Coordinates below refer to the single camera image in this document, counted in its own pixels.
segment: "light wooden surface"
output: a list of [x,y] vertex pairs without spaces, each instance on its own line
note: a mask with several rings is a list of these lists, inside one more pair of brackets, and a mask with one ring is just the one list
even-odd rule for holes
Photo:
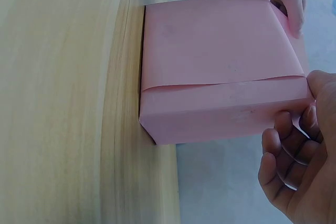
[[0,0],[1,224],[180,222],[138,123],[144,1]]

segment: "box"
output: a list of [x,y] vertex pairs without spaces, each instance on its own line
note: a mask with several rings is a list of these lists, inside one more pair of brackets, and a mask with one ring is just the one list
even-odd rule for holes
[[140,123],[157,144],[261,133],[313,101],[303,38],[268,0],[146,7]]

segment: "white surface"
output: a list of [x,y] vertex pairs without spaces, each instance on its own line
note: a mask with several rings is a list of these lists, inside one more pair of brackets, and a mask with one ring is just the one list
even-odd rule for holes
[[[336,72],[332,1],[308,0],[303,31],[311,69]],[[182,224],[290,223],[259,187],[260,158],[260,136],[178,145]]]

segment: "blue ink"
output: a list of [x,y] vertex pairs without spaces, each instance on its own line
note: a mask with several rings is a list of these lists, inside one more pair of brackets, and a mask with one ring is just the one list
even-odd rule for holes
[[332,13],[336,16],[336,0],[333,0],[332,2]]

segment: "paper fold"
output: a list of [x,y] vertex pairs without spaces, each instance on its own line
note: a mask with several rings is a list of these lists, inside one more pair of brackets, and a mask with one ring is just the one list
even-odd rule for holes
[[144,32],[142,91],[305,76],[303,39],[268,0],[150,5]]

